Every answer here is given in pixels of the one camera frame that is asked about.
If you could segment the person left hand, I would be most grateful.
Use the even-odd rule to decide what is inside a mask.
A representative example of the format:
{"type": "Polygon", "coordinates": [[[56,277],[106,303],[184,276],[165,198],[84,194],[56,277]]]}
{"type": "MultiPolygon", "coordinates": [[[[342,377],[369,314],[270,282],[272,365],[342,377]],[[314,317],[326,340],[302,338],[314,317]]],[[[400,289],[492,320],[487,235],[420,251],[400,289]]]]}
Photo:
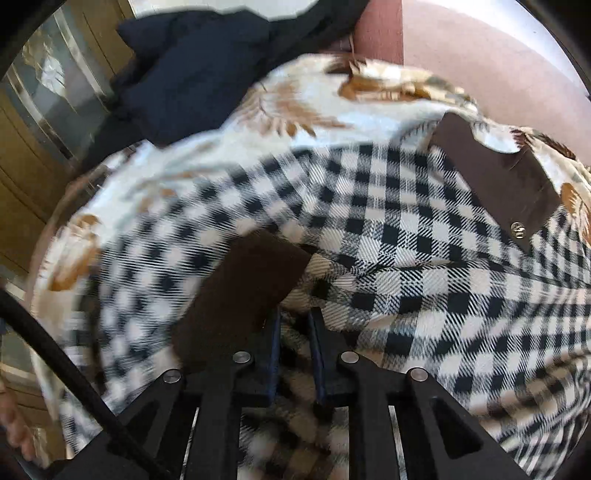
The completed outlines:
{"type": "Polygon", "coordinates": [[[19,450],[25,460],[34,461],[36,450],[33,435],[14,395],[4,382],[0,386],[0,421],[10,446],[19,450]]]}

